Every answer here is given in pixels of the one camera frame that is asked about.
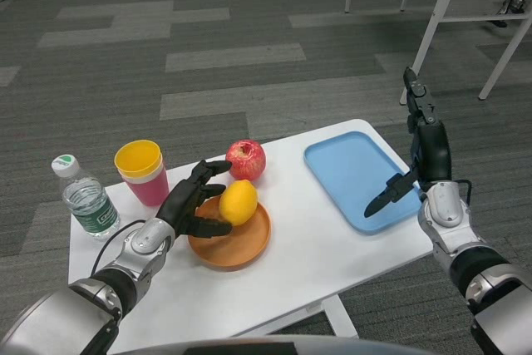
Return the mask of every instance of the floor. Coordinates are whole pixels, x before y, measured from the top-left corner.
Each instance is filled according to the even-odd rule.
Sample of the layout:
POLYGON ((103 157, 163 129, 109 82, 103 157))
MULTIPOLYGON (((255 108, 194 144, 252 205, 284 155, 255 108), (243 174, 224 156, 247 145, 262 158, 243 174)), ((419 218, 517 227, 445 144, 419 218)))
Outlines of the floor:
MULTIPOLYGON (((6 0, 0 2, 0 333, 67 282, 68 213, 52 159, 72 153, 106 185, 127 141, 169 167, 352 118, 408 160, 398 105, 435 0, 6 0)), ((493 12, 501 0, 455 0, 493 12)), ((532 264, 532 36, 487 101, 476 96, 515 25, 442 26, 422 69, 447 125, 456 178, 474 183, 478 232, 532 264)), ((480 353, 463 299, 432 257, 350 290, 362 338, 480 353)), ((323 315, 281 333, 330 334, 323 315)))

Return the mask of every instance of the orange plate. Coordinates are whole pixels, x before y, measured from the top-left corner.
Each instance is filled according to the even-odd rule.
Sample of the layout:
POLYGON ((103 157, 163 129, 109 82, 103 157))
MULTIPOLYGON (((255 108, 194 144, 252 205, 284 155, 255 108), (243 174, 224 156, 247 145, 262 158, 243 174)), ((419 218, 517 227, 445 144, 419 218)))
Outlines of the orange plate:
MULTIPOLYGON (((197 216, 220 219, 219 197, 205 201, 197 210, 197 216)), ((207 264, 221 268, 238 268, 257 258, 266 248, 272 231, 268 212, 261 204, 253 216, 240 226, 234 226, 227 236, 199 239, 189 236, 190 247, 207 264)))

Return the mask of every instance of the water bottle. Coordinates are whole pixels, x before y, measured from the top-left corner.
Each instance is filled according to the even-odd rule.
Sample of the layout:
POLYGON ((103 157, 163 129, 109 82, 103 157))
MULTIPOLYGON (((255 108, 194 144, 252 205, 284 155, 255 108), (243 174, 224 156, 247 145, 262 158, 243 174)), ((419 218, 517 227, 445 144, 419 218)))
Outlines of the water bottle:
POLYGON ((120 224, 120 217, 97 178, 80 168, 76 157, 65 154, 52 162, 61 178, 63 202, 83 229, 96 239, 106 240, 120 224))

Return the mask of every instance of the plastic tray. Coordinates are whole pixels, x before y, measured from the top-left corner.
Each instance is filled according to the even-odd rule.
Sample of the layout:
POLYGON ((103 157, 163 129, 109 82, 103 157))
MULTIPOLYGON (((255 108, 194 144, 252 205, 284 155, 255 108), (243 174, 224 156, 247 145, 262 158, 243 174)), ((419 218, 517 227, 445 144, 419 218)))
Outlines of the plastic tray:
POLYGON ((310 145, 305 161, 347 222, 364 234, 375 234, 414 215, 421 207, 418 190, 390 203, 369 218, 367 205, 401 168, 361 132, 348 132, 310 145))

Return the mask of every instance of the apple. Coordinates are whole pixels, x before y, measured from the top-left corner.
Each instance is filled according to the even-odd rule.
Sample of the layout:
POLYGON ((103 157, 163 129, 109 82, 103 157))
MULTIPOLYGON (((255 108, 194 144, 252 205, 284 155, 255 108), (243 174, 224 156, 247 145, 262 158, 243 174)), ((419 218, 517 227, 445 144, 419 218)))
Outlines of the apple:
POLYGON ((225 159, 233 164, 229 173, 236 180, 256 180, 266 168, 266 154, 262 146, 252 140, 233 143, 227 150, 225 159))

